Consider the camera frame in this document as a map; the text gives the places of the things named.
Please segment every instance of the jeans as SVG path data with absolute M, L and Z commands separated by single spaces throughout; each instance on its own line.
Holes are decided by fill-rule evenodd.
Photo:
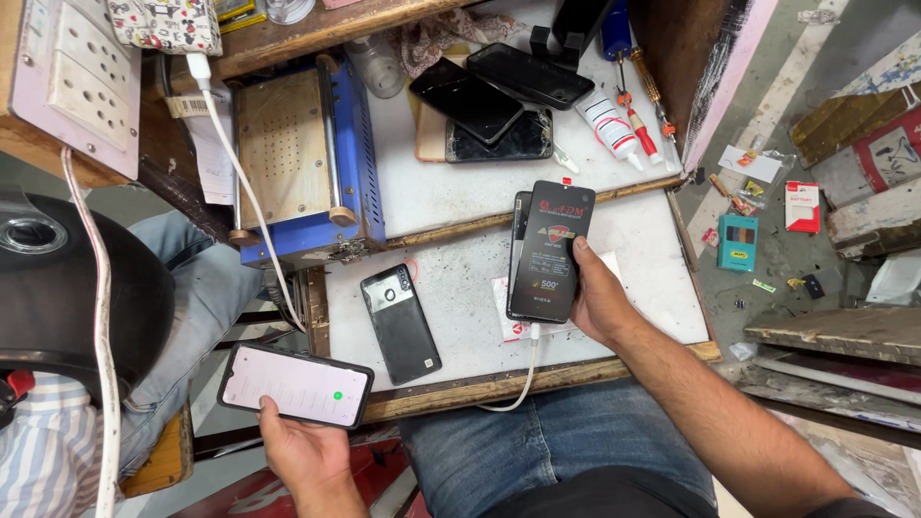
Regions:
M 528 396 L 511 412 L 469 407 L 399 425 L 436 518 L 476 517 L 605 465 L 644 467 L 717 505 L 710 473 L 635 378 Z
M 172 330 L 157 363 L 122 404 L 121 478 L 147 460 L 167 422 L 189 395 L 199 364 L 262 288 L 262 270 L 214 244 L 179 212 L 145 219 L 130 230 L 176 281 Z

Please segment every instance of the smartphone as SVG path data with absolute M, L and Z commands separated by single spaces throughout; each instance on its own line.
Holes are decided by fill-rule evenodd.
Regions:
M 534 184 L 517 262 L 515 236 L 512 240 L 509 319 L 546 324 L 565 324 L 569 319 L 578 286 L 573 240 L 589 233 L 594 206 L 591 189 L 546 181 Z
M 520 102 L 444 57 L 429 66 L 409 89 L 486 144 L 498 140 L 524 112 Z
M 554 117 L 550 110 L 526 110 L 494 144 L 486 144 L 448 121 L 445 161 L 490 162 L 548 159 L 554 153 Z
M 595 83 L 504 43 L 493 43 L 467 58 L 467 70 L 557 110 L 569 110 Z
M 394 385 L 441 369 L 435 340 L 406 265 L 361 281 L 361 294 Z
M 362 365 L 240 342 L 230 349 L 217 403 L 259 412 L 268 395 L 283 418 L 353 430 L 373 382 L 374 371 Z

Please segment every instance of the striped shirt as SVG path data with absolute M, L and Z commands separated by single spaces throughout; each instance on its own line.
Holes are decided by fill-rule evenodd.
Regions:
M 71 518 L 96 503 L 102 413 L 82 383 L 34 372 L 35 388 L 0 430 L 0 518 Z

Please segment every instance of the white charging cable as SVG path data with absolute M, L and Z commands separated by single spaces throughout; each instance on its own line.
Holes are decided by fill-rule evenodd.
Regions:
M 71 149 L 61 149 L 61 165 L 64 178 L 74 197 L 76 211 L 80 213 L 83 226 L 87 229 L 89 244 L 96 255 L 96 308 L 93 315 L 93 348 L 96 350 L 96 366 L 99 369 L 99 383 L 102 387 L 102 468 L 99 471 L 99 492 L 96 497 L 97 518 L 111 518 L 115 511 L 115 490 L 118 484 L 118 461 L 121 449 L 122 410 L 119 407 L 118 380 L 115 377 L 115 362 L 109 347 L 109 312 L 111 309 L 111 266 L 106 245 L 99 235 L 99 228 L 87 208 L 80 186 L 76 182 L 71 165 Z
M 509 406 L 489 406 L 489 405 L 477 405 L 483 410 L 492 410 L 494 412 L 510 412 L 521 405 L 521 402 L 524 401 L 526 395 L 528 395 L 528 389 L 530 389 L 530 381 L 534 378 L 534 361 L 537 359 L 537 343 L 541 340 L 541 325 L 536 322 L 530 323 L 530 367 L 528 367 L 528 378 L 524 382 L 524 388 L 521 390 L 521 395 Z
M 287 303 L 288 312 L 291 314 L 291 318 L 294 320 L 294 323 L 297 324 L 297 328 L 306 334 L 307 329 L 304 327 L 304 324 L 300 322 L 300 318 L 297 317 L 297 312 L 294 311 L 294 304 L 291 302 L 291 295 L 288 293 L 287 283 L 285 282 L 285 273 L 282 271 L 282 266 L 278 264 L 278 256 L 275 255 L 275 248 L 272 245 L 272 238 L 269 237 L 269 229 L 265 225 L 265 219 L 262 217 L 262 208 L 259 207 L 259 201 L 256 200 L 256 194 L 252 192 L 250 181 L 247 180 L 246 173 L 243 172 L 243 166 L 239 165 L 237 154 L 234 152 L 233 146 L 230 145 L 230 141 L 227 139 L 227 134 L 224 133 L 224 126 L 221 124 L 220 119 L 217 118 L 215 100 L 211 97 L 211 67 L 208 66 L 208 56 L 202 53 L 192 53 L 187 54 L 185 57 L 189 61 L 189 72 L 192 74 L 192 77 L 198 81 L 198 88 L 200 88 L 204 94 L 204 103 L 208 107 L 208 113 L 211 115 L 211 121 L 215 124 L 217 136 L 221 139 L 221 144 L 224 145 L 224 149 L 230 156 L 230 161 L 233 162 L 233 167 L 237 171 L 239 182 L 243 185 L 243 190 L 246 191 L 246 196 L 250 198 L 252 209 L 256 212 L 256 218 L 259 219 L 259 228 L 262 230 L 262 238 L 265 240 L 265 248 L 269 250 L 269 256 L 272 257 L 272 265 L 275 267 L 275 273 L 278 275 L 278 283 L 281 285 L 282 293 L 285 295 L 285 302 Z

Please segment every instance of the cloth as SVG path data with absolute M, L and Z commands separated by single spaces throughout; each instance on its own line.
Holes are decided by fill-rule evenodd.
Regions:
M 606 465 L 645 468 L 717 505 L 710 473 L 635 378 L 531 395 L 511 412 L 470 407 L 399 426 L 436 518 L 480 516 L 516 493 Z
M 530 27 L 506 16 L 479 15 L 455 8 L 389 29 L 387 41 L 402 71 L 416 79 L 441 58 L 441 51 L 455 43 L 472 41 L 486 45 L 507 40 L 523 30 Z
M 172 331 L 157 363 L 122 404 L 120 479 L 134 474 L 182 407 L 189 380 L 262 287 L 262 271 L 178 212 L 129 229 L 176 281 Z M 0 430 L 0 518 L 76 517 L 96 501 L 102 413 L 82 383 L 36 372 L 36 387 Z
M 596 467 L 565 482 L 522 491 L 483 518 L 643 516 L 717 518 L 717 511 L 688 489 L 638 467 Z M 841 499 L 805 518 L 895 518 L 859 499 Z

